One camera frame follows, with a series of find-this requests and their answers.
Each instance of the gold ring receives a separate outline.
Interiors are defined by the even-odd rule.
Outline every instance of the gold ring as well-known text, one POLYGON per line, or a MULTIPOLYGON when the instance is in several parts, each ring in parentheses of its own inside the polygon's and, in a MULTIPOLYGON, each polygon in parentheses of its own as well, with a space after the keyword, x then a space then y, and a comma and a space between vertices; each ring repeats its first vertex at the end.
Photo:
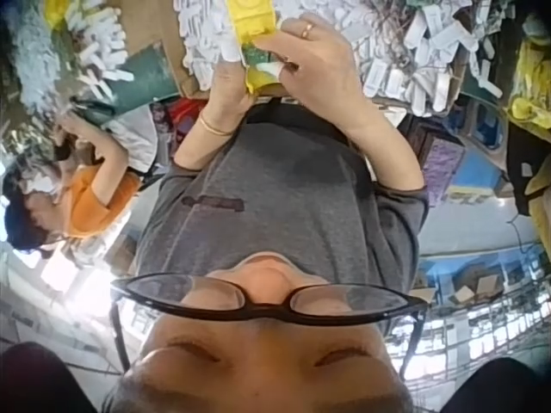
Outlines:
POLYGON ((304 29, 304 32, 302 32, 302 34, 300 35, 300 37, 302 39, 307 39, 308 38, 308 35, 310 34, 310 32, 312 31, 313 29, 313 24, 312 23, 308 23, 308 25, 306 26, 306 28, 304 29))

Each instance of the black hair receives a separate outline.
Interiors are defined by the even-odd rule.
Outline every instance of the black hair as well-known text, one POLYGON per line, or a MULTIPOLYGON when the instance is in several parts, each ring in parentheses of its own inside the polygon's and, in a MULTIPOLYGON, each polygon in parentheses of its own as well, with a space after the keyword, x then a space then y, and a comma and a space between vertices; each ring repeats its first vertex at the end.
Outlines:
POLYGON ((18 186, 11 188, 8 199, 9 205, 3 217, 8 243, 19 251, 37 250, 47 242, 49 231, 33 221, 25 206, 25 195, 18 186))

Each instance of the eyeglass lens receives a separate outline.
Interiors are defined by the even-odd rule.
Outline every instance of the eyeglass lens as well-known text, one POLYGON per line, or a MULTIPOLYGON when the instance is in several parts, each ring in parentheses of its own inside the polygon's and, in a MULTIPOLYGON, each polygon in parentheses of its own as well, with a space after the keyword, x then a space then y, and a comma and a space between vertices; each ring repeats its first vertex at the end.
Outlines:
MULTIPOLYGON (((127 289, 146 299, 184 308, 230 311, 245 305, 245 296, 238 287, 215 278, 159 274, 136 279, 127 289)), ((375 314, 406 304, 402 296, 390 290, 349 285, 305 288, 290 302, 294 311, 308 316, 375 314)))

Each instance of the gray t-shirt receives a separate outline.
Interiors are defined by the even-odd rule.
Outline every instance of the gray t-shirt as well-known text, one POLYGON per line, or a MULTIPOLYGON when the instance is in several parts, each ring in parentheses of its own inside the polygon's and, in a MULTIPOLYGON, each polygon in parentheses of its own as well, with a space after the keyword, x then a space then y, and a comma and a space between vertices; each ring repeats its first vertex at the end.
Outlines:
POLYGON ((332 138, 244 125, 202 172, 172 166, 138 274, 205 275, 273 251, 332 283, 407 292, 427 210, 425 191, 373 183, 362 157, 332 138))

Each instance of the gold bracelet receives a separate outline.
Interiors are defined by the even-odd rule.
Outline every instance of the gold bracelet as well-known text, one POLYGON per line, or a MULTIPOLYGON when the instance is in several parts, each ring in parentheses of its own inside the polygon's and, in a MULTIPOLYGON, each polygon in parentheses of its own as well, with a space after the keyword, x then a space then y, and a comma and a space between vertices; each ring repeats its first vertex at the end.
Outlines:
POLYGON ((203 125, 203 127, 213 135, 228 137, 233 135, 233 133, 235 132, 235 130, 231 132, 223 132, 220 129, 216 129, 215 127, 210 126, 203 116, 203 111, 199 113, 199 121, 203 125))

